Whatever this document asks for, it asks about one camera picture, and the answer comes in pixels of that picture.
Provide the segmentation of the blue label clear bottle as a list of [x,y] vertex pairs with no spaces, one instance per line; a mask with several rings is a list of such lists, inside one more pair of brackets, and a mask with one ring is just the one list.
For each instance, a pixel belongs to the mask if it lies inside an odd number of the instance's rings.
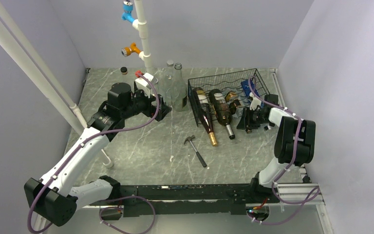
[[[242,84],[242,88],[243,88],[243,90],[246,94],[246,97],[247,97],[248,101],[251,102],[251,100],[252,100],[251,98],[249,98],[249,96],[251,94],[253,94],[254,96],[260,97],[253,81],[250,82],[250,85],[248,83],[248,80],[245,80],[245,81],[241,82],[241,84]],[[260,106],[257,107],[257,109],[259,109],[259,108],[267,108],[269,111],[271,110],[271,107],[268,106],[268,105],[265,105],[263,102],[261,104],[261,107]]]

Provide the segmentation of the round clear glass bottle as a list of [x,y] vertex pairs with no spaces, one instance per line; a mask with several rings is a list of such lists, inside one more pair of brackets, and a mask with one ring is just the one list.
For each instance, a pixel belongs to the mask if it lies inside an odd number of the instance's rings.
[[171,94],[170,88],[172,84],[172,76],[174,74],[174,61],[169,59],[167,60],[167,66],[164,69],[164,76],[162,80],[162,95],[165,102],[170,102]]

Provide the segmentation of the clear frosted wine bottle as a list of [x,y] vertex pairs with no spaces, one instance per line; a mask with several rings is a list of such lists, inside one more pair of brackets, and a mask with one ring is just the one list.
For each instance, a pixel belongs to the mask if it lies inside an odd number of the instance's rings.
[[182,112],[187,109],[187,84],[182,76],[182,64],[175,63],[170,89],[173,110]]

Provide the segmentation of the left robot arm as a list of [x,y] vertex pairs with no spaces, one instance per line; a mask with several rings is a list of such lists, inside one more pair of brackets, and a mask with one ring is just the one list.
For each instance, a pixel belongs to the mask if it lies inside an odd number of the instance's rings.
[[124,82],[112,85],[108,98],[92,115],[88,127],[64,157],[40,179],[30,178],[24,185],[30,206],[28,230],[38,234],[46,229],[34,230],[32,214],[37,213],[58,227],[66,224],[74,213],[86,205],[105,201],[113,205],[122,198],[121,185],[104,175],[86,185],[76,187],[75,181],[83,169],[125,128],[125,120],[143,113],[160,121],[163,99],[148,82],[143,88],[131,87]]

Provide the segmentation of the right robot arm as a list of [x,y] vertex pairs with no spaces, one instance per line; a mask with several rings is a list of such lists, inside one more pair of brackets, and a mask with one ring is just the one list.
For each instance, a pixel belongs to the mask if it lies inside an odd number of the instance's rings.
[[268,195],[267,188],[275,188],[283,174],[294,167],[311,162],[314,156],[316,123],[298,117],[286,107],[278,105],[279,97],[268,94],[261,99],[250,94],[251,104],[244,107],[238,130],[247,133],[260,128],[278,126],[274,144],[273,158],[269,164],[256,174],[257,184],[249,188],[249,197],[261,202]]

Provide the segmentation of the clear bottle white label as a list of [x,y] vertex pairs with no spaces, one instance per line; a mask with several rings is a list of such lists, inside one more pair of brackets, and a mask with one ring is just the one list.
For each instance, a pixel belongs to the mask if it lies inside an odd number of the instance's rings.
[[125,66],[121,67],[120,72],[121,72],[122,75],[126,75],[128,73],[127,67],[125,67]]

